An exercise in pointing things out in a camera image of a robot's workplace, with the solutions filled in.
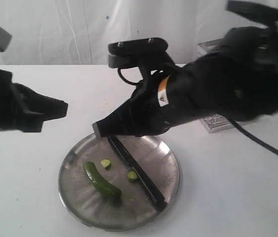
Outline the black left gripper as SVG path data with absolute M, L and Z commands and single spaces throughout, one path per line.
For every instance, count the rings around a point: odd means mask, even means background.
M 38 112 L 31 111 L 26 103 L 27 96 L 20 88 L 28 87 L 14 83 L 11 72 L 0 69 L 0 84 L 4 91 L 3 111 L 0 117 L 0 132 L 19 130 L 24 133 L 40 133 L 43 120 L 55 120 L 66 117 L 68 103 L 63 100 L 40 95 Z

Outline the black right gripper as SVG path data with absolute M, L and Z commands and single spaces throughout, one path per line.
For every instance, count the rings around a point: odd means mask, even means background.
M 97 138 L 109 135 L 160 135 L 173 127 L 169 81 L 172 74 L 149 74 L 136 86 L 131 98 L 107 117 L 92 124 Z

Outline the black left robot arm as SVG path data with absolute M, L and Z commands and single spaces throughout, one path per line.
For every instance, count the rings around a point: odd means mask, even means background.
M 45 121 L 67 115 L 68 103 L 36 93 L 0 70 L 0 131 L 40 133 Z

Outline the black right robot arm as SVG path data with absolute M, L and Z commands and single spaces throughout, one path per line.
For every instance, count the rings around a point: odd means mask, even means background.
M 160 135 L 213 114 L 248 121 L 278 112 L 278 32 L 269 28 L 233 28 L 183 67 L 159 43 L 146 53 L 112 54 L 109 66 L 137 67 L 142 80 L 126 102 L 93 123 L 100 138 Z

